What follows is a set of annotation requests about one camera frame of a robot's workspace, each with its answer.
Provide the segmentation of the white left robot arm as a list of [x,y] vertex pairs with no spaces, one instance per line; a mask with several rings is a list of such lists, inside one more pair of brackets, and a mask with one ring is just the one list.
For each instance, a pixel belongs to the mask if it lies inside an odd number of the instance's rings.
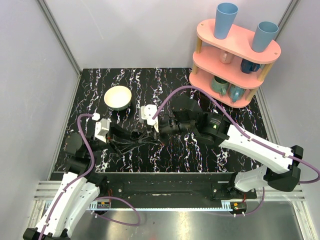
[[49,208],[34,228],[27,228],[23,234],[25,240],[69,240],[82,215],[93,201],[119,200],[129,208],[134,207],[122,198],[111,195],[107,178],[94,172],[94,151],[100,151],[110,145],[119,147],[109,137],[114,134],[121,144],[131,147],[139,142],[140,135],[133,134],[119,126],[107,126],[101,130],[96,125],[98,142],[84,135],[81,124],[77,124],[78,133],[66,139],[66,151],[71,156],[69,168],[63,174],[58,191]]

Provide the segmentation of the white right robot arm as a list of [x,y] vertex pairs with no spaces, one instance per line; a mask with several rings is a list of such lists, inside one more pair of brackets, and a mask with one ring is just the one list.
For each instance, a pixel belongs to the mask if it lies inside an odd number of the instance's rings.
[[259,168],[232,175],[227,185],[230,197],[236,199],[244,192],[266,186],[291,192],[299,184],[302,147],[272,143],[232,123],[225,114],[204,112],[195,100],[185,95],[175,98],[171,109],[174,117],[163,122],[159,122],[156,105],[141,106],[139,110],[139,120],[155,131],[157,141],[164,142],[170,136],[192,133],[199,143],[227,148],[262,164]]

